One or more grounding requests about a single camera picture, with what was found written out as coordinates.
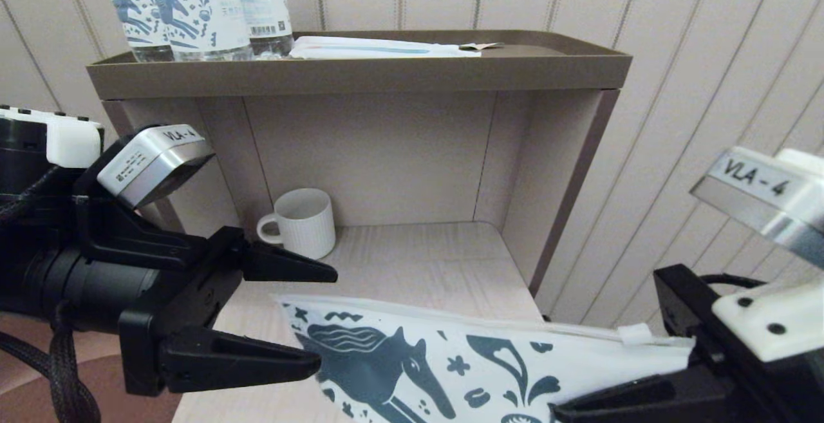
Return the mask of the white packet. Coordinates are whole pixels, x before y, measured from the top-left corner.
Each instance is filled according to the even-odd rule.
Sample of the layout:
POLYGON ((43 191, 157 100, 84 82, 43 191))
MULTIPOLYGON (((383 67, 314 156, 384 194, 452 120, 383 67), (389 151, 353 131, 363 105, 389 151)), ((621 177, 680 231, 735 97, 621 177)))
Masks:
POLYGON ((301 36, 289 56, 302 60, 432 59, 433 57, 481 57, 479 51, 462 50, 455 44, 387 41, 354 37, 301 36))

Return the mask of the barcode label water bottle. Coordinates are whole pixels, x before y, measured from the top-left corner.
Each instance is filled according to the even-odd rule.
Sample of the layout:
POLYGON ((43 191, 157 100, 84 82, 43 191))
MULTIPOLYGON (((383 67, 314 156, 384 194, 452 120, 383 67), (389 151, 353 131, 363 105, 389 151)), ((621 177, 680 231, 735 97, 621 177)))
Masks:
POLYGON ((286 0, 241 0, 250 47, 257 59, 289 56, 294 45, 286 0))

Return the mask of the pink upholstered chair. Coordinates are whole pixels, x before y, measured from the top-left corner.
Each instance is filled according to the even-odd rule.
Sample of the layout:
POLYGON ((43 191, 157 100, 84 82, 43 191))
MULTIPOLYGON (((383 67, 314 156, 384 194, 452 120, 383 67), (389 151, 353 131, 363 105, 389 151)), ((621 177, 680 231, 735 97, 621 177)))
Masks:
MULTIPOLYGON (((52 338, 48 323, 22 315, 0 314, 5 332, 47 352, 52 338)), ((182 395, 144 397, 126 393, 120 341, 114 335, 73 335, 79 377, 100 409, 101 423, 171 423, 182 395)), ((0 350, 0 423, 58 423, 50 385, 39 372, 0 350)))

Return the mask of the white ribbed mug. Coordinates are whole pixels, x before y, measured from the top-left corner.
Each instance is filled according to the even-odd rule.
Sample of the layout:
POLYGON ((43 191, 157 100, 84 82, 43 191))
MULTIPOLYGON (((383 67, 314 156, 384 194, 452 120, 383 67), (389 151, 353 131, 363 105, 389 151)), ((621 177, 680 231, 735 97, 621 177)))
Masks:
POLYGON ((317 261, 336 242, 332 198, 321 189, 289 191, 277 198, 273 212, 259 218, 256 233, 262 242, 317 261))

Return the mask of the white horse-print zipper pouch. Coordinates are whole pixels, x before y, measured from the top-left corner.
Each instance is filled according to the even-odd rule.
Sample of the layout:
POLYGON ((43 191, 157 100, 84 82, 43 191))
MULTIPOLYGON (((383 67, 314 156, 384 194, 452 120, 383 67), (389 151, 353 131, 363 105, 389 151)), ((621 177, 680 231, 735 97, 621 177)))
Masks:
POLYGON ((554 423, 552 406, 688 367, 695 341, 501 321, 327 295, 279 295, 322 364, 322 393, 356 423, 554 423))

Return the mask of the brown desk shelf unit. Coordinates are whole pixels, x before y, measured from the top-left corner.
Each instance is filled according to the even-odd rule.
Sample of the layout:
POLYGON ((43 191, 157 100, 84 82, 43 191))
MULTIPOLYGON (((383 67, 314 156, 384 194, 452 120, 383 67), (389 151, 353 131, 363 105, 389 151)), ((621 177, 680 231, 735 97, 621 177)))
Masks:
POLYGON ((342 37, 467 44, 468 57, 136 62, 86 67, 116 133, 189 124, 216 152, 161 199, 155 220, 247 235, 292 189, 323 189, 359 249, 412 230, 415 252, 454 248, 449 224, 483 227, 532 295, 547 272, 633 57, 528 30, 344 31, 342 37))

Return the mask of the horse label water bottle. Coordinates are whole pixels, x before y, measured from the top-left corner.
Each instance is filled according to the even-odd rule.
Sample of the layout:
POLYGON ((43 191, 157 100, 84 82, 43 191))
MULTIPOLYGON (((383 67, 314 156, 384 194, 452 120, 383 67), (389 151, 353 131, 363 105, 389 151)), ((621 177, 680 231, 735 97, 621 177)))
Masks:
POLYGON ((111 0, 111 3, 136 61, 174 60, 155 0, 111 0))
POLYGON ((241 0, 154 0, 176 62, 253 57, 241 0))

